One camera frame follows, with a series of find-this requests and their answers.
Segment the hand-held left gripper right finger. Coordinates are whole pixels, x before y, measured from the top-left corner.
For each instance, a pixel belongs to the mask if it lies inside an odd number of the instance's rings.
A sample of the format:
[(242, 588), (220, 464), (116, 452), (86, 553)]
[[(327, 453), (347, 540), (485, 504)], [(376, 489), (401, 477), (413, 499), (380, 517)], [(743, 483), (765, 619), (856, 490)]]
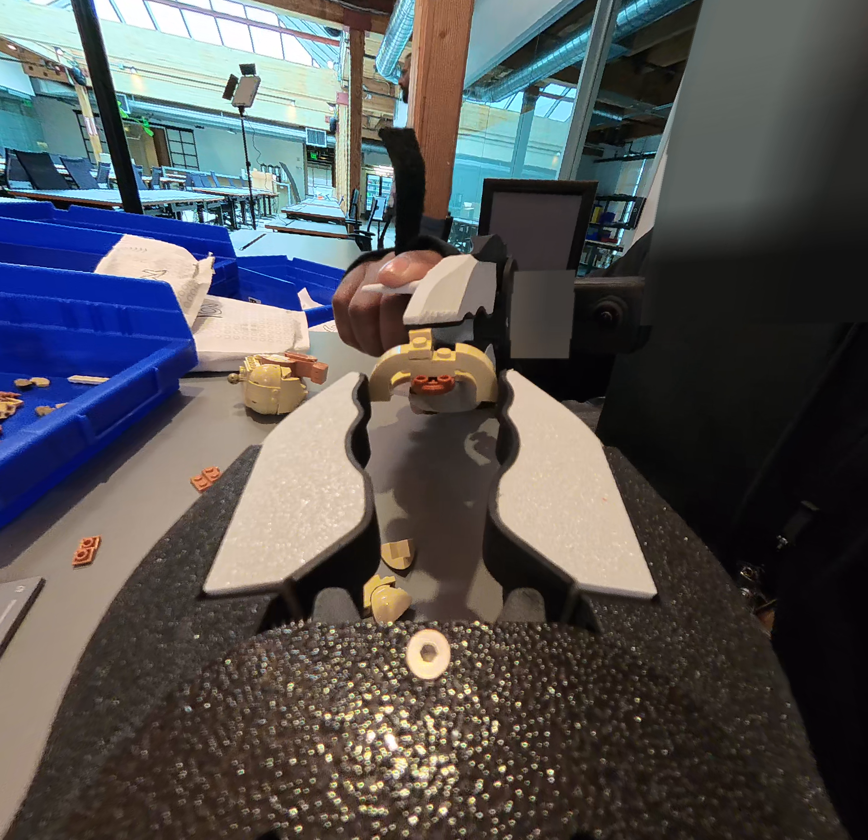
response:
[(513, 369), (499, 379), (483, 563), (508, 595), (531, 588), (547, 613), (592, 595), (651, 600), (657, 588), (592, 430)]

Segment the tan arch brick assembly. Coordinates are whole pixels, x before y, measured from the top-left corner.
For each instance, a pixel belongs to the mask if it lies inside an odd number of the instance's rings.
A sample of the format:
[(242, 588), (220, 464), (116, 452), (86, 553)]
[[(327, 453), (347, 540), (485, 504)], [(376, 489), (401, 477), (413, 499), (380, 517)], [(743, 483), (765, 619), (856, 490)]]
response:
[(385, 352), (368, 382), (372, 401), (388, 401), (403, 388), (418, 414), (469, 412), (498, 399), (491, 358), (470, 344), (442, 344), (431, 328), (411, 330), (407, 343)]

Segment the grey desk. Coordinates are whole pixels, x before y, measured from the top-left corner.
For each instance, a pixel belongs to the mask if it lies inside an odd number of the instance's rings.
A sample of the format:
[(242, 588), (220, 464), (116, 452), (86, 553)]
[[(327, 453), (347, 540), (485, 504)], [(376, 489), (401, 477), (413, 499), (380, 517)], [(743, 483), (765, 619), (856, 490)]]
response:
[[(151, 547), (197, 500), (202, 467), (229, 465), (274, 427), (244, 411), (220, 375), (190, 376), (125, 432), (2, 530), (2, 581), (45, 585), (1, 662), (2, 832), (26, 795), (58, 704), (114, 596)], [(493, 620), (502, 599), (481, 562), (484, 497), (496, 472), (490, 411), (413, 414), (404, 396), (375, 403), (367, 470), (382, 539), (408, 528), (418, 560), (408, 578), (420, 618)], [(83, 537), (94, 562), (73, 568)]]

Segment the person's right hand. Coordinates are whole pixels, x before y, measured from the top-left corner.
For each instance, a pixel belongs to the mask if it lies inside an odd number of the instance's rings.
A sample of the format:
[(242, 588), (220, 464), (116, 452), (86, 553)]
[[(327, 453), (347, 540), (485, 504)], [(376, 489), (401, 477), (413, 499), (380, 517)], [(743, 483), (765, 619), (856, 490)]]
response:
[(401, 254), (378, 250), (364, 253), (346, 271), (333, 295), (332, 311), (342, 341), (363, 354), (380, 357), (408, 341), (404, 313), (410, 295), (367, 292), (379, 283), (396, 289), (423, 278), (443, 258), (437, 250)]

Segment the black framed monitor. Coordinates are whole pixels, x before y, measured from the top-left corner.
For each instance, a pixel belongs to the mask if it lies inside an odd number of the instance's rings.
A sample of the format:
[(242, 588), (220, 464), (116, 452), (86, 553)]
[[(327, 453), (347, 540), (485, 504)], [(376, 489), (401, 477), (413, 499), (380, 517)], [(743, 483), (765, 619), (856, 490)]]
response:
[(577, 273), (596, 180), (483, 181), (478, 235), (497, 235), (520, 270)]

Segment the storage shelf rack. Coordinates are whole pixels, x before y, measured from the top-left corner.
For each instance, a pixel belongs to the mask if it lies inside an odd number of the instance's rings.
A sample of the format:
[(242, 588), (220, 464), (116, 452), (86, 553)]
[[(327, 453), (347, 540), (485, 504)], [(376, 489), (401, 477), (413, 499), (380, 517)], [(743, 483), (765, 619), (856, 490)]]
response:
[(623, 253), (623, 239), (636, 230), (646, 197), (615, 194), (597, 194), (584, 247), (591, 251), (592, 261), (607, 253), (610, 257)]

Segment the tan round brick model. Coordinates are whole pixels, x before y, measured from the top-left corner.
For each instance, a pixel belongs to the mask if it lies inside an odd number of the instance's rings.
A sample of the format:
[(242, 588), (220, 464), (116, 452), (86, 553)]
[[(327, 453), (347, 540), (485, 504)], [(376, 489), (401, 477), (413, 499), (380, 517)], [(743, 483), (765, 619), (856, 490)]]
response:
[(308, 396), (306, 381), (326, 382), (329, 365), (316, 357), (295, 351), (256, 354), (245, 358), (231, 384), (241, 384), (244, 404), (262, 415), (285, 415), (295, 411)]

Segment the metal key bunch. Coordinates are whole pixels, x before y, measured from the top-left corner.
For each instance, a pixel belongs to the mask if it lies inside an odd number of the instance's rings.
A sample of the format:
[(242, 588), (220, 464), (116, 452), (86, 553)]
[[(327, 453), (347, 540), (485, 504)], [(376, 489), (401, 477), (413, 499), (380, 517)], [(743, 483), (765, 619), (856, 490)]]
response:
[(765, 575), (761, 567), (741, 562), (734, 581), (754, 616), (760, 617), (774, 612), (777, 600), (766, 590)]

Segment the thick wooden column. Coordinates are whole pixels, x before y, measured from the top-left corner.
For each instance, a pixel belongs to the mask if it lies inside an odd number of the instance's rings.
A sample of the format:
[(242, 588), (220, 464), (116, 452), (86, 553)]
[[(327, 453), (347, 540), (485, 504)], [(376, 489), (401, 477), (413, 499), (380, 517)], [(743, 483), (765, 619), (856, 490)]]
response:
[(474, 0), (415, 0), (408, 125), (425, 160), (425, 215), (446, 218)]

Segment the pile of small bricks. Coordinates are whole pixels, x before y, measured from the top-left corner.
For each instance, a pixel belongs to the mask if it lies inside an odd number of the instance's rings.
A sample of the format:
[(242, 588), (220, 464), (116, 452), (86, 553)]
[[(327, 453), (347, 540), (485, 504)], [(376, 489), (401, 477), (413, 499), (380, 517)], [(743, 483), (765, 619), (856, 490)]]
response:
[(105, 377), (2, 375), (1, 436), (10, 440), (31, 425), (39, 425), (55, 412), (71, 406), (73, 400), (91, 388), (108, 382)]

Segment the crumpled white paper bag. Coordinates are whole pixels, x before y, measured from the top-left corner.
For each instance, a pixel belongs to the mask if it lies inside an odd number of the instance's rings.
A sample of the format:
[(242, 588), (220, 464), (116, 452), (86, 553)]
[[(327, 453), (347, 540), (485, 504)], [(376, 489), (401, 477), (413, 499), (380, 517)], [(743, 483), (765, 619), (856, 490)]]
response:
[(198, 260), (189, 250), (154, 238), (123, 235), (94, 273), (167, 283), (190, 327), (212, 282), (214, 256)]

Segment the light panel on stand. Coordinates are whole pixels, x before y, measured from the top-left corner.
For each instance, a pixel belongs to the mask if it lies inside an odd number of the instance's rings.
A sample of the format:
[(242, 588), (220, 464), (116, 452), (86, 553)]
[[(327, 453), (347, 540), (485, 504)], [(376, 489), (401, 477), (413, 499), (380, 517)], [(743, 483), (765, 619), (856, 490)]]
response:
[(241, 72), (240, 76), (234, 74), (229, 75), (222, 97), (224, 100), (228, 101), (233, 108), (237, 110), (240, 118), (250, 216), (252, 228), (255, 230), (257, 228), (256, 204), (252, 164), (250, 161), (245, 129), (245, 113), (255, 103), (255, 98), (259, 91), (261, 78), (256, 73), (256, 66), (254, 63), (240, 64), (239, 70)]

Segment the grey instruction booklet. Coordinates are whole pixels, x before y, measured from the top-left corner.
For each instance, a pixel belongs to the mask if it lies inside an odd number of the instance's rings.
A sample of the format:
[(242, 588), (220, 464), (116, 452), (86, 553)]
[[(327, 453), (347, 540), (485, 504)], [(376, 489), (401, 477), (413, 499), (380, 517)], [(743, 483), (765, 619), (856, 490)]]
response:
[(18, 578), (1, 583), (1, 645), (3, 656), (45, 585), (45, 578)]

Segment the black floor lamp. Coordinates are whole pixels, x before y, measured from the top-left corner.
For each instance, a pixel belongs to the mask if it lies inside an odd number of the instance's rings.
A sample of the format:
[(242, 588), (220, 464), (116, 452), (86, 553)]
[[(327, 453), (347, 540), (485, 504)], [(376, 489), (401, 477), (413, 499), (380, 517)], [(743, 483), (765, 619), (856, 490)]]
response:
[(108, 151), (114, 166), (114, 176), (127, 213), (144, 213), (136, 183), (136, 173), (130, 159), (123, 119), (118, 108), (114, 82), (94, 0), (71, 0), (75, 22), (90, 78), (94, 89)]

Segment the thin wooden post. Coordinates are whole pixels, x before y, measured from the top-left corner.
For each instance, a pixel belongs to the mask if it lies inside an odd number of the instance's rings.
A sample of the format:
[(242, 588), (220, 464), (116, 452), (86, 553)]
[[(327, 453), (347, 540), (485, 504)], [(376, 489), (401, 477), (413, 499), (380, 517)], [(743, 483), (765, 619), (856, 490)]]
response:
[(361, 189), (364, 31), (349, 31), (349, 105), (346, 118), (348, 193)]

